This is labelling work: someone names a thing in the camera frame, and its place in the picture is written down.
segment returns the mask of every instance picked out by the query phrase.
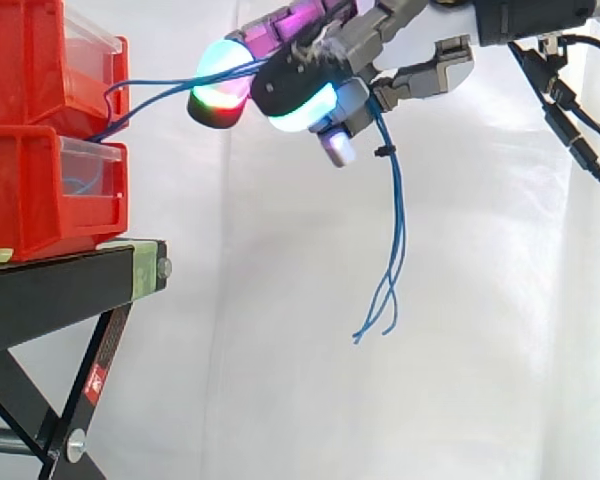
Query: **white wall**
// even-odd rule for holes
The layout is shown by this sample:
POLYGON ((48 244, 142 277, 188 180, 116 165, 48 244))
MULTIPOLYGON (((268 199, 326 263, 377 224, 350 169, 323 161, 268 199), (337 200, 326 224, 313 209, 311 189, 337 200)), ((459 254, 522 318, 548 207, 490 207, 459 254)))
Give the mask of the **white wall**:
MULTIPOLYGON (((135 77, 192 74, 236 20, 231 0, 71 3, 129 37, 135 77)), ((134 307, 93 424, 108 478, 600 479, 600 188, 508 52, 476 56, 457 92, 388 116, 410 252, 398 329, 359 347, 392 231, 375 132, 342 171, 254 108, 218 134, 177 97, 120 135, 132 233, 166 238, 175 273, 134 307)), ((18 350, 56 405, 87 327, 18 350)), ((0 480, 34 466, 0 460, 0 480)))

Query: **robotic hand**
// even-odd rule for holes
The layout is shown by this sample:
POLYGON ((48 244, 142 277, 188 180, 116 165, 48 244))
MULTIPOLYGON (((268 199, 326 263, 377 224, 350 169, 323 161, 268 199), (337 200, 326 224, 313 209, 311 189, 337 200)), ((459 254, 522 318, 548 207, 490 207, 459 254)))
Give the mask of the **robotic hand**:
POLYGON ((388 112, 400 100, 448 93, 472 72, 472 46, 540 36, 550 54, 558 47, 547 34, 589 19, 600 21, 600 0, 296 0, 215 46, 231 52, 223 68, 263 64, 255 77, 194 89, 188 110, 229 128, 250 97, 278 129, 315 133, 342 167, 355 158, 350 139, 374 121, 371 102, 388 112), (228 108, 209 108, 227 92, 228 108))

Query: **red storage drawer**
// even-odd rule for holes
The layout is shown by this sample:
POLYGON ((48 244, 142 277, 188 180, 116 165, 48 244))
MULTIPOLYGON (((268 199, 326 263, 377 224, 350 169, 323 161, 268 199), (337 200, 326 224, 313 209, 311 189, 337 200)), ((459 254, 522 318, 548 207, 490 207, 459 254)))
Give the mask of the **red storage drawer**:
POLYGON ((125 232, 127 150, 0 126, 0 254, 26 261, 93 250, 125 232))
MULTIPOLYGON (((62 0, 0 0, 0 125, 49 125, 87 138, 107 126, 107 88, 128 80, 128 50, 62 0)), ((113 119, 129 90, 111 95, 113 119)))

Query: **red sticker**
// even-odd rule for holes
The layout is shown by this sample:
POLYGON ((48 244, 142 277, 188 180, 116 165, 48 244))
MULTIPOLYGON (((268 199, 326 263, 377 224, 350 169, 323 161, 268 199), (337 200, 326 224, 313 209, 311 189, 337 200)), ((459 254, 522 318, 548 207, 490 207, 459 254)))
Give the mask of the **red sticker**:
POLYGON ((107 379, 107 371, 97 363, 91 369, 87 384, 84 387, 84 394, 94 407, 100 400, 100 394, 104 388, 104 382, 107 379))

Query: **green light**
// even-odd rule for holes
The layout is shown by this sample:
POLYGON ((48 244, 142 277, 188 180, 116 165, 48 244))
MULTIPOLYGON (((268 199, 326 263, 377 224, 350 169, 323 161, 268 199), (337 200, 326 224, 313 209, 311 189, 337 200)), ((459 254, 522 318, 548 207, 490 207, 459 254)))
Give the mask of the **green light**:
MULTIPOLYGON (((220 40, 204 52, 196 76, 203 77, 224 72, 254 60, 244 45, 233 40, 220 40)), ((231 110, 239 107, 249 95, 251 77, 193 88, 193 94, 212 108, 231 110)))
POLYGON ((300 132, 322 120, 337 104, 338 94, 333 85, 328 83, 297 110, 282 117, 269 117, 269 121, 283 132, 300 132))

